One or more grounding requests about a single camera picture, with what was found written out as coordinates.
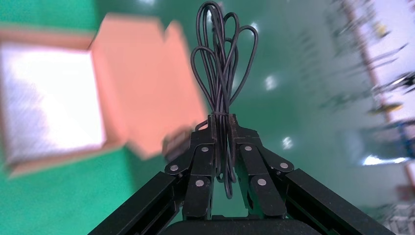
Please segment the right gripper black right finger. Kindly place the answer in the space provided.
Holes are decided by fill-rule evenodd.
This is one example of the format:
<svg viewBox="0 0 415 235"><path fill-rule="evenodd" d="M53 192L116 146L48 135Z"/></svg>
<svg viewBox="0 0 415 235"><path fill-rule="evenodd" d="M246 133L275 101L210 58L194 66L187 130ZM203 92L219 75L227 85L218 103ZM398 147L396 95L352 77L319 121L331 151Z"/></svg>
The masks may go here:
<svg viewBox="0 0 415 235"><path fill-rule="evenodd" d="M254 232L271 235L389 235L382 224L263 146L229 115L231 155Z"/></svg>

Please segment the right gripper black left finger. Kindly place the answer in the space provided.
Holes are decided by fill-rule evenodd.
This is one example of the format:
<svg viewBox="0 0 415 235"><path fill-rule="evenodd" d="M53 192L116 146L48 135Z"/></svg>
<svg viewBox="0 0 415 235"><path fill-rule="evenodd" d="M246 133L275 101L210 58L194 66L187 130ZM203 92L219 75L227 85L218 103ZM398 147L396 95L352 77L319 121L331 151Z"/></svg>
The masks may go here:
<svg viewBox="0 0 415 235"><path fill-rule="evenodd" d="M191 133L190 146L90 231L92 235L159 235L183 209L185 218L208 219L215 175L216 119Z"/></svg>

